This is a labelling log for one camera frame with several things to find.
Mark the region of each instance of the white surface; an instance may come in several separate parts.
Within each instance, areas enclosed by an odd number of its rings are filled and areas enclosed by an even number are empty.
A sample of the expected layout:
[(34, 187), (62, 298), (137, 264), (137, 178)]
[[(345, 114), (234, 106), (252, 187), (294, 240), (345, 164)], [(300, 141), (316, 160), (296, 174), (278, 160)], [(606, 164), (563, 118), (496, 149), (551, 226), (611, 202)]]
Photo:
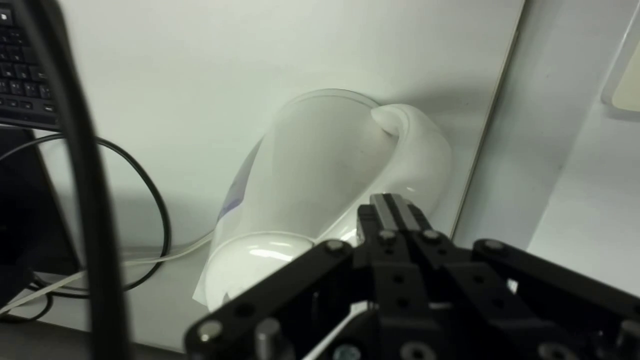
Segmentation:
[(640, 45), (637, 45), (629, 66), (615, 90), (612, 104), (627, 112), (640, 112)]
[[(179, 259), (184, 259), (192, 253), (197, 253), (198, 250), (202, 247), (208, 247), (213, 242), (210, 235), (198, 240), (198, 242), (192, 242), (184, 247), (181, 247), (181, 251), (173, 251), (170, 255), (162, 255), (162, 258), (135, 258), (135, 259), (127, 259), (123, 261), (123, 268), (124, 270), (130, 270), (130, 268), (145, 268), (145, 265), (156, 265), (156, 264), (164, 264), (164, 261), (179, 261)], [(49, 284), (41, 289), (26, 289), (26, 293), (11, 300), (11, 304), (7, 304), (4, 307), (0, 307), (0, 313), (8, 313), (8, 311), (15, 311), (15, 310), (21, 310), (25, 304), (32, 304), (36, 300), (45, 300), (45, 295), (52, 293), (52, 292), (58, 292), (58, 289), (71, 289), (71, 293), (87, 293), (87, 289), (83, 288), (77, 288), (80, 285), (80, 282), (85, 282), (85, 275), (87, 275), (87, 270), (80, 270), (77, 273), (71, 273), (71, 275), (64, 275), (61, 279), (51, 279), (51, 278), (45, 278)]]
[(345, 90), (294, 100), (243, 164), (195, 298), (214, 310), (315, 242), (361, 244), (359, 207), (372, 194), (401, 194), (430, 215), (451, 167), (447, 137), (414, 106)]
[[(451, 191), (434, 214), (453, 230), (523, 0), (64, 0), (74, 53), (102, 136), (128, 148), (170, 202), (177, 240), (210, 230), (243, 158), (290, 98), (351, 87), (425, 110), (451, 140)], [(64, 155), (47, 162), (71, 207)], [(108, 155), (127, 246), (159, 244), (145, 185)], [(202, 258), (166, 265), (132, 292), (139, 341), (181, 348), (202, 307)], [(51, 322), (83, 328), (78, 301)]]
[(456, 242), (528, 246), (637, 2), (531, 2)]
[(576, 148), (531, 244), (535, 253), (640, 295), (640, 121), (602, 104)]

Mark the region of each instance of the white plastic object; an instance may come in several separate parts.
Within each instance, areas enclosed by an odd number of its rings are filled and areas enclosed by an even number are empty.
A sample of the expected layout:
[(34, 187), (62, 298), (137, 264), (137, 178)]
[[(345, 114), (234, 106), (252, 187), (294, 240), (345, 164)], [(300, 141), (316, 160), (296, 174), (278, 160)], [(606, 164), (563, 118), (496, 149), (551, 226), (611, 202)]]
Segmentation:
[(449, 141), (419, 108), (347, 90), (300, 96), (240, 167), (195, 298), (214, 310), (320, 240), (359, 244), (357, 210), (372, 194), (430, 214), (449, 172)]

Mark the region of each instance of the computer keyboard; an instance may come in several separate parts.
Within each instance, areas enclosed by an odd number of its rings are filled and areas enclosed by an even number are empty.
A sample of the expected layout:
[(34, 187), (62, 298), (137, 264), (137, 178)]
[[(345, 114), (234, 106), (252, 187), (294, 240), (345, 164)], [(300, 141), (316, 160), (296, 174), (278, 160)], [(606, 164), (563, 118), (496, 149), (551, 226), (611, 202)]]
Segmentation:
[(15, 10), (0, 5), (0, 123), (58, 127), (52, 90)]

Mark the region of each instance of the keyboard key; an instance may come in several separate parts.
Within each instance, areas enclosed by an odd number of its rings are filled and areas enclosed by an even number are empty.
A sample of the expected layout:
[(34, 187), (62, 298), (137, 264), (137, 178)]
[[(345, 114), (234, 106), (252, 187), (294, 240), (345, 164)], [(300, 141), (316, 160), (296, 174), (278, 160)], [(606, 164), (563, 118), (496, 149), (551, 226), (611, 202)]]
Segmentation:
[(11, 63), (2, 66), (2, 78), (16, 78), (16, 69)]
[(12, 43), (25, 45), (26, 39), (25, 37), (11, 37)]
[(21, 79), (31, 79), (28, 68), (26, 66), (16, 66), (16, 76)]
[(36, 51), (32, 48), (22, 48), (25, 62), (36, 63)]
[(38, 96), (41, 96), (38, 83), (34, 83), (34, 81), (25, 81), (25, 93), (26, 93), (28, 98), (38, 98)]
[(47, 83), (41, 83), (41, 98), (52, 98), (52, 90)]
[(28, 71), (32, 71), (32, 79), (45, 81), (47, 73), (38, 66), (31, 66)]
[(0, 24), (2, 25), (12, 25), (15, 24), (15, 10), (2, 5), (0, 7)]
[(25, 93), (22, 81), (8, 81), (8, 87), (12, 90), (15, 96)]
[(19, 45), (8, 48), (8, 60), (11, 62), (25, 62), (22, 48), (19, 48)]
[(34, 110), (34, 102), (21, 102), (21, 108)]
[(0, 45), (0, 62), (8, 62), (8, 49)]
[(45, 112), (57, 112), (54, 104), (43, 104)]
[(12, 37), (25, 37), (19, 27), (8, 29), (8, 36), (12, 36)]

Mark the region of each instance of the white wall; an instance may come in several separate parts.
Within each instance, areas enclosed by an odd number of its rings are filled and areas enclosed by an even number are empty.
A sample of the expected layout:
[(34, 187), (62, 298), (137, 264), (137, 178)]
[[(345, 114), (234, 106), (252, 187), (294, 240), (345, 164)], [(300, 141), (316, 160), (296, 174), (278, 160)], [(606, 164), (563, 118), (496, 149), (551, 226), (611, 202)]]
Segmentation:
[(527, 246), (638, 0), (531, 0), (459, 226)]
[(634, 71), (640, 60), (633, 56), (638, 49), (638, 14), (640, 7), (617, 56), (619, 73), (625, 76), (619, 81), (615, 69), (601, 85), (605, 96), (590, 106), (586, 123), (528, 246), (542, 258), (634, 295), (640, 295), (640, 114), (621, 112), (622, 104), (633, 102), (608, 102), (608, 93), (622, 83), (619, 87), (622, 92), (617, 93), (638, 100)]
[[(62, 0), (101, 136), (159, 181), (177, 242), (214, 226), (243, 158), (281, 106), (349, 87), (430, 114), (454, 148), (434, 221), (453, 230), (523, 0)], [(67, 210), (61, 145), (45, 155)], [(159, 214), (135, 172), (108, 153), (127, 246), (159, 244)]]

